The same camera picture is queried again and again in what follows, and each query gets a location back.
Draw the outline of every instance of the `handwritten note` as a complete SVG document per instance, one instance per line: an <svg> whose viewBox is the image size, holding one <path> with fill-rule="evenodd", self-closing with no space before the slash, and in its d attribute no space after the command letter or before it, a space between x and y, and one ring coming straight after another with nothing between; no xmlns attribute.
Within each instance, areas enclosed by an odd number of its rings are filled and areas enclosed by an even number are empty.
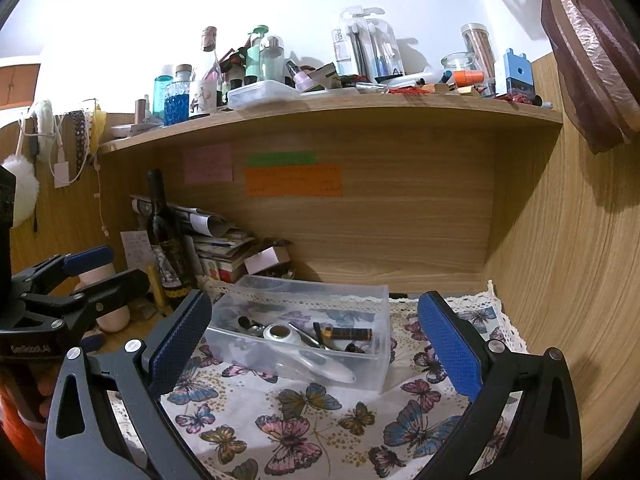
<svg viewBox="0 0 640 480"><path fill-rule="evenodd" d="M268 152L252 153L249 156L250 168L266 166L295 166L297 164L315 164L314 152Z"/></svg>
<svg viewBox="0 0 640 480"><path fill-rule="evenodd" d="M140 269L146 272L146 264L154 261L149 237L146 231L122 231L122 246L127 259L127 269Z"/></svg>
<svg viewBox="0 0 640 480"><path fill-rule="evenodd" d="M342 196L340 167L331 164L244 168L248 196Z"/></svg>
<svg viewBox="0 0 640 480"><path fill-rule="evenodd" d="M184 159L184 183L210 184L211 182L233 182L231 144L221 142L199 148L182 150Z"/></svg>

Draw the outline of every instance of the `dark wine bottle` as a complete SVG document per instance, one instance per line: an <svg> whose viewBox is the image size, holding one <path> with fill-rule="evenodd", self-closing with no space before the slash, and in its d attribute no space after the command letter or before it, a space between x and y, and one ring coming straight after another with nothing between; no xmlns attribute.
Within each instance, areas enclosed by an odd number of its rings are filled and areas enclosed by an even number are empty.
<svg viewBox="0 0 640 480"><path fill-rule="evenodd" d="M196 279L182 246L180 225L166 204L161 171L147 171L146 179L152 205L146 232L158 264L162 288L171 308L175 310L196 286Z"/></svg>

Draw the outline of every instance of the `brown butterfly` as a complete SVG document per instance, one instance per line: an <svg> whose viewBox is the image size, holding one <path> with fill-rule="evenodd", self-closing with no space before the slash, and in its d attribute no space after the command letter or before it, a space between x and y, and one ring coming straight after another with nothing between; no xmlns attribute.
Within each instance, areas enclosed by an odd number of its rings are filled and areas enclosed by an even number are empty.
<svg viewBox="0 0 640 480"><path fill-rule="evenodd" d="M365 426L371 426L375 421L376 416L367 409L364 402L358 402L353 415L341 418L338 424L351 434L359 436L364 434Z"/></svg>
<svg viewBox="0 0 640 480"><path fill-rule="evenodd" d="M201 433L200 438L212 444L218 444L218 460L224 465L231 462L236 454L242 453L246 449L246 442L244 440L236 440L234 438L235 433L236 430L225 424L215 430Z"/></svg>

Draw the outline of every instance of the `curtain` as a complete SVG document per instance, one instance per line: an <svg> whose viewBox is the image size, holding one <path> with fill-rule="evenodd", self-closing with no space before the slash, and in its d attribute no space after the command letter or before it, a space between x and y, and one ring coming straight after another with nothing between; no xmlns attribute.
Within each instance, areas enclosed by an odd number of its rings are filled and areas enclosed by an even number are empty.
<svg viewBox="0 0 640 480"><path fill-rule="evenodd" d="M593 153L640 132L640 50L609 0L542 0L564 111Z"/></svg>

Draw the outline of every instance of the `white fluffy ball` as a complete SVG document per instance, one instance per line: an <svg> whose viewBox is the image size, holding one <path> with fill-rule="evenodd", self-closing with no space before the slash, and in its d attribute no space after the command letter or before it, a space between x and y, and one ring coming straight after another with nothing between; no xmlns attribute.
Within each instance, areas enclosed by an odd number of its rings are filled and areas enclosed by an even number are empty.
<svg viewBox="0 0 640 480"><path fill-rule="evenodd" d="M31 216L36 207L40 183L31 164L23 155L10 155L2 163L15 175L14 227Z"/></svg>

